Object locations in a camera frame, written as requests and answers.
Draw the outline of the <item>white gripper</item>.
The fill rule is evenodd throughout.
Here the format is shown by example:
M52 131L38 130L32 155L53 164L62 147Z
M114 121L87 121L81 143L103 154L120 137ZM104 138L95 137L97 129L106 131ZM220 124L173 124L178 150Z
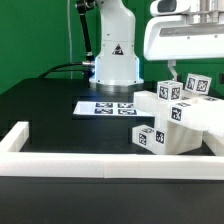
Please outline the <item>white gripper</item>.
M181 82L175 60L224 58L224 13L217 23L207 24L189 24L185 15L152 18L145 30L144 57L169 60L173 80Z

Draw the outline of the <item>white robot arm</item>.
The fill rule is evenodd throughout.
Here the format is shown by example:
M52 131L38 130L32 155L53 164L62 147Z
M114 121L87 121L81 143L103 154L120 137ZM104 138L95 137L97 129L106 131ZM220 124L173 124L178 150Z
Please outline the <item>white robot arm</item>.
M101 51L94 87L108 90L143 83L134 52L135 16L122 0L96 0L101 15ZM224 0L154 0L143 55L149 61L224 58Z

